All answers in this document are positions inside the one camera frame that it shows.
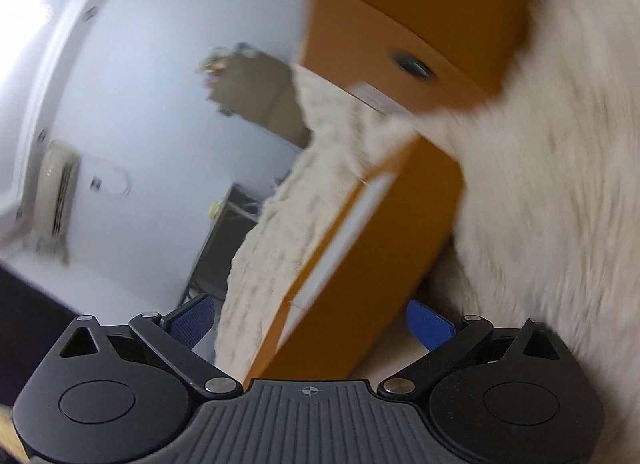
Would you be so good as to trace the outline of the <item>cream fluffy blanket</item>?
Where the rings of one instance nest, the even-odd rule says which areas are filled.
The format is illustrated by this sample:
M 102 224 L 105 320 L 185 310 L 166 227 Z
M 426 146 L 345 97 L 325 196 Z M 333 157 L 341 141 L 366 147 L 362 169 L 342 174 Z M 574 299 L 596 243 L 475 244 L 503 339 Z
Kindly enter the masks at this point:
M 604 403 L 598 463 L 639 458 L 639 0 L 538 0 L 498 98 L 382 115 L 294 68 L 314 136 L 236 252 L 215 362 L 247 376 L 282 299 L 364 173 L 413 134 L 461 166 L 450 312 L 547 323 Z

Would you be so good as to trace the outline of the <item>items on fridge top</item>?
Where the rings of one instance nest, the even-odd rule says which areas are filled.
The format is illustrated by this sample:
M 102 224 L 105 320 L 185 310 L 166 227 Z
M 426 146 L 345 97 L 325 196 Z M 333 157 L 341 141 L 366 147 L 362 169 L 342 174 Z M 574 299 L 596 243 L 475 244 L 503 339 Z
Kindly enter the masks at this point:
M 228 68 L 235 54 L 254 58 L 257 53 L 258 50 L 246 42 L 239 42 L 233 49 L 217 47 L 200 63 L 198 66 L 198 74 L 214 77 L 219 76 Z

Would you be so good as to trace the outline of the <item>grey folding table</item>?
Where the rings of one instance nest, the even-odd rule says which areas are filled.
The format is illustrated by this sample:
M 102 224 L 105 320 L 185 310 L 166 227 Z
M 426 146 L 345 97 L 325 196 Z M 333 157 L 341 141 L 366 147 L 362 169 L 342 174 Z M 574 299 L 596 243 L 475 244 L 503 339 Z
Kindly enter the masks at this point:
M 186 281 L 180 305 L 196 294 L 224 301 L 232 260 L 248 232 L 258 223 L 261 212 L 262 202 L 239 184 L 232 184 L 216 210 L 212 228 Z

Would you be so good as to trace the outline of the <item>dark curtain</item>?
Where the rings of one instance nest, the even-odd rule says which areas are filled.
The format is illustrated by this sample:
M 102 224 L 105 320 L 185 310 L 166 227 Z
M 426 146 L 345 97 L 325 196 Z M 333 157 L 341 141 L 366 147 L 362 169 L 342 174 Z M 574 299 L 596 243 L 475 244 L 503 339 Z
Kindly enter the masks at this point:
M 77 316 L 39 288 L 1 266 L 0 378 L 1 404 L 17 396 L 53 344 Z

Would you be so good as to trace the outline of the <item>white air conditioner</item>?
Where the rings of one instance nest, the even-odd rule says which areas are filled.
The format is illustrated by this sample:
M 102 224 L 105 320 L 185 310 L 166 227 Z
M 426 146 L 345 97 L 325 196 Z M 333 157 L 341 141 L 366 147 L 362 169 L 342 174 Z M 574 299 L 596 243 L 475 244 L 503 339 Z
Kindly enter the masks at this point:
M 70 144 L 53 140 L 44 154 L 34 208 L 34 232 L 40 239 L 64 238 L 70 223 L 81 156 Z

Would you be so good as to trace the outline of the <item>orange box lid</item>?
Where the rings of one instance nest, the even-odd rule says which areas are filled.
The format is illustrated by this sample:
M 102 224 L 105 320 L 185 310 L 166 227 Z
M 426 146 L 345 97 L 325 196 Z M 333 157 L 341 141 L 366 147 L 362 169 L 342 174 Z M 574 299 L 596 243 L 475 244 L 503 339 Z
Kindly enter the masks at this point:
M 352 190 L 282 299 L 245 381 L 344 380 L 451 236 L 456 161 L 416 136 Z

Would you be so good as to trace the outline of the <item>large orange cardboard box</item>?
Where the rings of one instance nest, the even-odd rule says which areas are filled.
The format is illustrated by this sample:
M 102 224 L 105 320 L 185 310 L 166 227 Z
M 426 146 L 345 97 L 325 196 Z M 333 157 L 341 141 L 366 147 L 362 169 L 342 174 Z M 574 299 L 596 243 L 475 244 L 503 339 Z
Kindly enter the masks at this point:
M 314 0 L 300 64 L 411 112 L 468 108 L 501 90 L 529 0 Z

